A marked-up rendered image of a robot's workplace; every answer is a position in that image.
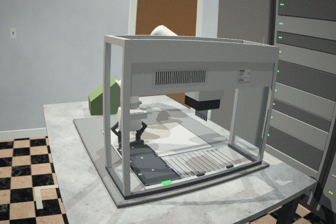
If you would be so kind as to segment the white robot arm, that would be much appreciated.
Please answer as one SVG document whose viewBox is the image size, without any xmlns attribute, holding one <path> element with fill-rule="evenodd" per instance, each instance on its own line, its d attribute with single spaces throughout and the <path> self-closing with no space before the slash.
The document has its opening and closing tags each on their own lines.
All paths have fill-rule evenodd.
<svg viewBox="0 0 336 224">
<path fill-rule="evenodd" d="M 150 35 L 166 35 L 166 36 L 177 36 L 175 33 L 170 31 L 165 26 L 161 25 L 155 28 Z"/>
</svg>

